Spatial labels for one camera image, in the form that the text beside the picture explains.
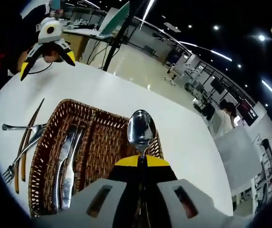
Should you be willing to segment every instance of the wicker basket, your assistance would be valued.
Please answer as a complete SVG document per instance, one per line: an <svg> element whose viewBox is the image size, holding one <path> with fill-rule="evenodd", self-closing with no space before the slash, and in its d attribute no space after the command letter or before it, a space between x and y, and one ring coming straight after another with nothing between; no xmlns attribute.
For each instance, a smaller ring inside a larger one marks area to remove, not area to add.
<svg viewBox="0 0 272 228"><path fill-rule="evenodd" d="M75 194L96 179L107 178L119 159L138 154L127 140L128 120L74 100L60 102L47 123L32 160L28 186L31 216L52 214L54 175L60 148L69 126L85 128L74 162ZM158 135L149 147L148 154L163 158ZM61 173L62 187L65 168L64 163Z"/></svg>

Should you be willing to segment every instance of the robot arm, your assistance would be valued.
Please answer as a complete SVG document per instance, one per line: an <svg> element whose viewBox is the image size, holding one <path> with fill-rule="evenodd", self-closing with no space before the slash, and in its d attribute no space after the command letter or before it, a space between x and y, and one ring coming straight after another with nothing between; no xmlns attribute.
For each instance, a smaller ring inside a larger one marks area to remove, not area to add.
<svg viewBox="0 0 272 228"><path fill-rule="evenodd" d="M62 30L59 21L55 18L45 18L41 22L41 30L38 36L38 43L29 52L25 62L22 65L20 80L22 81L36 60L43 54L44 47L48 44L50 48L56 51L60 57L68 64L75 66L75 56L69 45L61 38Z"/></svg>

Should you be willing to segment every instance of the knife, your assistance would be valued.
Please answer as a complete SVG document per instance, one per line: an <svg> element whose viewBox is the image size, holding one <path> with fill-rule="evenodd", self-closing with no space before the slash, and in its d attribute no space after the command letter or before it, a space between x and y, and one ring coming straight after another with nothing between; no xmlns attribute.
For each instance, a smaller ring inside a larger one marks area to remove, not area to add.
<svg viewBox="0 0 272 228"><path fill-rule="evenodd" d="M73 142L73 149L69 154L67 169L64 177L63 194L62 194L62 209L70 208L71 197L73 195L73 186L75 181L75 173L73 169L75 155L81 145L80 141L83 137L84 129L80 128L77 131L76 138Z"/></svg>
<svg viewBox="0 0 272 228"><path fill-rule="evenodd" d="M54 206L54 212L58 213L60 211L60 174L62 170L63 163L65 159L68 158L69 151L72 149L73 139L75 137L76 127L70 126L68 128L68 133L64 139L64 143L62 144L58 164L56 168L55 174L55 182L54 182L54 189L53 189L53 197L52 197L52 204Z"/></svg>

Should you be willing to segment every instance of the white table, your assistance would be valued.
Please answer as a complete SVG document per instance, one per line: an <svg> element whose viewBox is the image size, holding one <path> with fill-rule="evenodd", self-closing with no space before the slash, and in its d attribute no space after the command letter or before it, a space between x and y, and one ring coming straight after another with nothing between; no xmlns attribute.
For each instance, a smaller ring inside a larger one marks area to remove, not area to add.
<svg viewBox="0 0 272 228"><path fill-rule="evenodd" d="M31 71L44 69L37 61ZM159 131L164 158L178 179L187 179L214 201L215 207L233 214L229 183L216 145L202 118L192 111L132 82L76 62L76 66L53 63L46 71L28 75L20 82L15 75L0 91L0 172L17 156L24 131L2 131L3 123L27 125L38 105L45 101L35 124L46 123L57 104L70 98L130 117L137 109L148 111ZM20 194L10 191L29 213L28 174L35 147L27 153L26 182L19 181Z"/></svg>

